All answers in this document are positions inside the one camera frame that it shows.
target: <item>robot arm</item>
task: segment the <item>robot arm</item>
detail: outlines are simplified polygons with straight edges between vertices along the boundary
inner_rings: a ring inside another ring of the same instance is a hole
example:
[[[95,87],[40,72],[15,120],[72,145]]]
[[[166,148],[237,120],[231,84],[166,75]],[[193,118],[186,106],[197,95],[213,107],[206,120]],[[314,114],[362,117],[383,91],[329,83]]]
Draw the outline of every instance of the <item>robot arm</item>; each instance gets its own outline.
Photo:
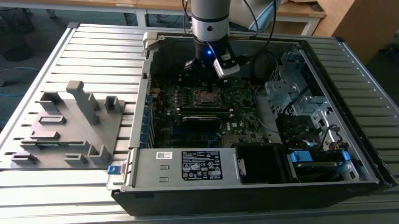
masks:
[[[269,1],[267,8],[273,9],[273,0]],[[241,70],[239,60],[229,43],[230,4],[231,0],[191,0],[195,58],[186,68],[201,70],[201,76],[207,82],[213,82],[217,75],[226,78]]]

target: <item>wooden table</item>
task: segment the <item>wooden table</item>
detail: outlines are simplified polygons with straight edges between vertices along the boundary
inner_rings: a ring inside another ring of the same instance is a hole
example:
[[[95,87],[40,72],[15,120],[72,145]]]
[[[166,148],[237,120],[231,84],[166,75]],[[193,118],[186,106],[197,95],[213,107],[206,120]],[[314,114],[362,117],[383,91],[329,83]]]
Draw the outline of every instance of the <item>wooden table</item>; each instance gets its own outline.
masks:
[[[183,15],[182,0],[138,0],[136,11],[139,14]],[[306,26],[302,35],[313,35],[326,12],[314,11],[311,4],[287,2],[278,9],[277,21],[302,22]],[[146,19],[138,17],[139,26],[147,26]]]
[[[0,6],[135,13],[141,27],[149,26],[149,14],[183,15],[182,0],[3,0]],[[289,2],[279,7],[277,20],[306,23],[302,35],[313,35],[325,17],[326,12],[314,11],[310,4]]]

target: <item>floor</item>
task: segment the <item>floor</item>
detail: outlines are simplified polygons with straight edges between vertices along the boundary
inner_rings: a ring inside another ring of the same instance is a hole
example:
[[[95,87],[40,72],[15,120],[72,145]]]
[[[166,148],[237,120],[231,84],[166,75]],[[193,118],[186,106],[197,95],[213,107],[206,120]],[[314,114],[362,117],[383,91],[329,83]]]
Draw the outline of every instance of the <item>floor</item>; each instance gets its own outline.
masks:
[[[34,56],[18,63],[7,62],[3,57],[0,57],[0,66],[34,67],[40,69],[70,22],[127,25],[127,16],[130,23],[136,25],[135,15],[132,14],[58,10],[58,17],[51,19],[44,9],[32,9],[31,11],[32,14],[30,17],[35,26],[35,31],[26,35],[26,39],[35,50]],[[150,25],[181,28],[182,19],[182,16],[171,15],[157,18],[155,15],[150,15]],[[234,26],[233,30],[245,31],[246,29]],[[379,52],[367,66],[395,102],[399,102],[399,88],[397,88],[397,83],[394,81],[395,75],[399,74],[398,62],[399,55],[386,56],[383,52]],[[35,77],[36,72],[32,70],[11,70],[0,73],[0,83],[2,81],[6,81],[6,85],[0,87],[0,93],[23,95]],[[6,97],[0,95],[0,129],[10,119],[20,99],[22,97]]]

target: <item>table leg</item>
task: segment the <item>table leg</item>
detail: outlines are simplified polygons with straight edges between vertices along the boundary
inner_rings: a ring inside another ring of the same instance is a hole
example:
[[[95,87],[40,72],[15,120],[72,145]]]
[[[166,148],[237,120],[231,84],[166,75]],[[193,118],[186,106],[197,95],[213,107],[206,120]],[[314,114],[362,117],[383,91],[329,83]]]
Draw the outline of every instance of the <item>table leg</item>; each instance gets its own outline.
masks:
[[[302,34],[301,35],[305,35],[305,36],[311,36],[314,35],[314,31],[317,30],[317,27],[319,25],[319,22],[321,22],[321,18],[318,17],[313,17],[310,19],[310,21],[307,22],[306,26],[305,26],[305,29],[302,31]]]
[[[135,13],[136,13],[136,16],[138,16],[138,25],[139,25],[139,27],[147,27],[149,26],[147,10],[145,8],[136,8]]]
[[[48,13],[50,18],[52,18],[52,19],[56,18],[56,10],[55,9],[47,9],[46,11]]]

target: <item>gray 3d printed holder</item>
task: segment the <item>gray 3d printed holder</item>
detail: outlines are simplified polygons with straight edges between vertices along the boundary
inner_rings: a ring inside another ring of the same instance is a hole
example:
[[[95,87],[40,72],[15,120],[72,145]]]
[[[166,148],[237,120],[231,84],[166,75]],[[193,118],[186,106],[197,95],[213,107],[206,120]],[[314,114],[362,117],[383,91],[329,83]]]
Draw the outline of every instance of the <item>gray 3d printed holder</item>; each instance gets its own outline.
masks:
[[[111,164],[124,101],[116,96],[96,100],[83,87],[82,81],[67,85],[75,100],[43,93],[44,110],[20,142],[26,151],[14,154],[15,168],[103,169]]]

